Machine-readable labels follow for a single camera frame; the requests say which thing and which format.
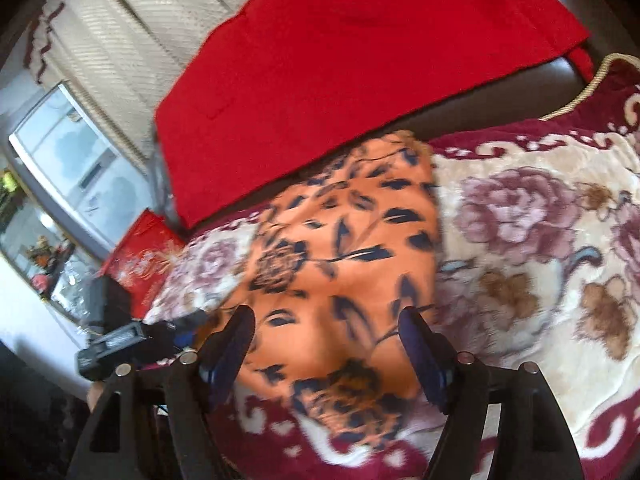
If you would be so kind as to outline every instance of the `red fabric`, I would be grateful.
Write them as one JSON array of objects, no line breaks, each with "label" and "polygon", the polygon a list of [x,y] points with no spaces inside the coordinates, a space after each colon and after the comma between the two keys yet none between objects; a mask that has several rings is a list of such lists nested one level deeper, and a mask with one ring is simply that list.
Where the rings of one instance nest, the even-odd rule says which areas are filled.
[{"label": "red fabric", "polygon": [[584,47],[578,46],[570,50],[566,57],[571,61],[575,69],[580,73],[585,82],[590,83],[593,79],[593,60]]},{"label": "red fabric", "polygon": [[188,226],[367,130],[561,56],[557,0],[250,0],[156,112]]},{"label": "red fabric", "polygon": [[142,319],[183,247],[178,235],[145,209],[98,275],[108,274],[126,288],[132,295],[131,317]]}]

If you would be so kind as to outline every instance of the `white wall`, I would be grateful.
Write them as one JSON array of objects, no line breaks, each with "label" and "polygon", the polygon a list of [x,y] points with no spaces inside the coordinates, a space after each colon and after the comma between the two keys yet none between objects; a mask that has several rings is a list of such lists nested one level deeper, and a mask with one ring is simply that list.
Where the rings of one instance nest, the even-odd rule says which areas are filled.
[{"label": "white wall", "polygon": [[76,327],[40,300],[0,256],[0,339],[31,368],[78,397],[88,381],[76,372],[83,337]]},{"label": "white wall", "polygon": [[13,130],[45,91],[22,66],[27,48],[25,32],[0,70],[0,128]]},{"label": "white wall", "polygon": [[[26,35],[0,70],[0,128],[12,130],[44,91],[22,67]],[[40,301],[0,256],[0,339],[29,366],[78,397],[89,383],[76,373],[75,355],[84,337]]]}]

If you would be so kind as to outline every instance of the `screw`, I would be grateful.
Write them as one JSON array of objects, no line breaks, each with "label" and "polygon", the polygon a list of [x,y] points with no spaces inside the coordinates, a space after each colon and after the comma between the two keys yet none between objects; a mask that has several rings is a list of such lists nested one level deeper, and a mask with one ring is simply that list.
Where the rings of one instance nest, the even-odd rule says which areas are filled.
[{"label": "screw", "polygon": [[116,375],[118,377],[124,377],[125,375],[129,375],[131,371],[131,365],[128,363],[123,363],[116,368]]},{"label": "screw", "polygon": [[196,362],[198,360],[198,353],[194,352],[193,350],[189,350],[187,352],[184,352],[181,356],[180,356],[180,362],[183,365],[191,365],[194,362]]},{"label": "screw", "polygon": [[530,374],[537,374],[540,371],[540,368],[533,361],[527,361],[522,365],[526,372]]},{"label": "screw", "polygon": [[461,365],[470,365],[476,360],[471,352],[458,352],[458,362]]}]

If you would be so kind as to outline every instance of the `orange scarf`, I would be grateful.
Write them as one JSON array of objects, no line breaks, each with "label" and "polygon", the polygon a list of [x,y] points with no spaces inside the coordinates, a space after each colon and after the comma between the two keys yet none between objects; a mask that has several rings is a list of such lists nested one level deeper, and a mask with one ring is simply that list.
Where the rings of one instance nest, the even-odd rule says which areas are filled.
[{"label": "orange scarf", "polygon": [[238,304],[254,310],[241,383],[350,442],[395,438],[418,393],[398,313],[434,316],[433,187],[430,150],[396,132],[273,200],[241,285],[204,331],[220,330]]}]

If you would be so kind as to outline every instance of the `white curtain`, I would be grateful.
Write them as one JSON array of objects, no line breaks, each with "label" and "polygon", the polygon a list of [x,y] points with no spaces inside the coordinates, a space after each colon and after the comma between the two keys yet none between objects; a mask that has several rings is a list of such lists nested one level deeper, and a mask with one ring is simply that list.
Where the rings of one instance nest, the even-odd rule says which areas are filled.
[{"label": "white curtain", "polygon": [[111,141],[144,168],[153,113],[208,33],[247,0],[48,0],[29,69],[66,80]]}]

